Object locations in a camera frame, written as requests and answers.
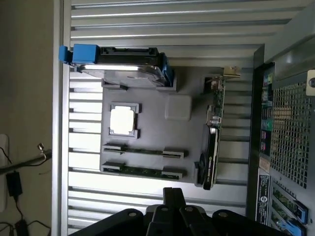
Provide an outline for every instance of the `wall outlet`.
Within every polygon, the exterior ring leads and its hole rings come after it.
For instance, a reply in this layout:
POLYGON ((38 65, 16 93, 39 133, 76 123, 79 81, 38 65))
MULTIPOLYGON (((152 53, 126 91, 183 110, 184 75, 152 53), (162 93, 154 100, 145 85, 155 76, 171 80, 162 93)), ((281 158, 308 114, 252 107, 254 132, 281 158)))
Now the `wall outlet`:
MULTIPOLYGON (((0 134, 0 147, 4 149, 6 154, 9 154, 9 138, 5 134, 0 134)), ((0 149, 0 167, 6 166, 8 160, 0 149)), ((5 175, 0 176, 0 212, 6 208, 7 187, 5 175)))

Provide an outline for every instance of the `power strip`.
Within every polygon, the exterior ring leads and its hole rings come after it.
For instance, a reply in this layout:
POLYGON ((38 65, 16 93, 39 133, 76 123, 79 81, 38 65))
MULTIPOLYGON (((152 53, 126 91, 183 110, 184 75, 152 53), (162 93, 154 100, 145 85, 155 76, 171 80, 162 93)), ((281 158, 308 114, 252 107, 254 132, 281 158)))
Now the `power strip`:
MULTIPOLYGON (((9 138, 5 134, 0 134, 0 147, 3 148, 6 154, 9 153, 9 138)), ((0 167, 6 166, 8 160, 5 157, 2 150, 0 150, 0 167)), ((3 212, 6 208, 7 187, 5 175, 0 176, 0 212, 3 212)))

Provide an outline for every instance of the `ventilation grille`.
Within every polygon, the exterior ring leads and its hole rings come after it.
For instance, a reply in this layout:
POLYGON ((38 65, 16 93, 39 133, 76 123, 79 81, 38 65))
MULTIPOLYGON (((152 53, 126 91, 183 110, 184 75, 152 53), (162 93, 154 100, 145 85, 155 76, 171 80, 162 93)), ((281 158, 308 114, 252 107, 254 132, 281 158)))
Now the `ventilation grille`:
POLYGON ((311 99, 306 96, 306 83, 274 90, 272 168, 307 186, 311 99))

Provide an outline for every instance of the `beige wall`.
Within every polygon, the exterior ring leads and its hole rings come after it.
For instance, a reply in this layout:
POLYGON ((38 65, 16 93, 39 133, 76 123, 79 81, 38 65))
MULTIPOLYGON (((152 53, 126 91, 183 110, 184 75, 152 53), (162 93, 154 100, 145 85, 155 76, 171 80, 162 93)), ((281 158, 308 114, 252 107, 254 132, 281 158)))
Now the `beige wall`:
MULTIPOLYGON (((0 133, 9 136, 10 158, 17 162, 38 154, 40 142, 52 145, 53 1, 0 0, 0 25, 0 133)), ((20 207, 27 222, 51 225, 51 172, 38 175, 48 170, 51 161, 20 170, 20 207)), ((0 221, 18 220, 9 198, 0 221)), ((31 236, 47 232, 38 224, 30 227, 31 236)))

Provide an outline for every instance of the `white wall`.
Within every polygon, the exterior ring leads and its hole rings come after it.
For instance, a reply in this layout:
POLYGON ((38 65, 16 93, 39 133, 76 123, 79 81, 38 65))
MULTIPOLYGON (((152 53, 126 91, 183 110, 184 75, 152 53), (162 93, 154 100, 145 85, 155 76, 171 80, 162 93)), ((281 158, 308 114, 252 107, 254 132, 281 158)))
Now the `white wall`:
MULTIPOLYGON (((0 133, 9 136, 10 158, 18 162, 37 155, 40 142, 51 148, 53 1, 1 0, 0 25, 0 133)), ((27 222, 51 224, 51 172, 38 175, 50 169, 51 161, 20 170, 19 203, 27 222)), ((0 221, 19 217, 9 198, 0 221)), ((47 233, 39 224, 30 227, 31 236, 47 233)))

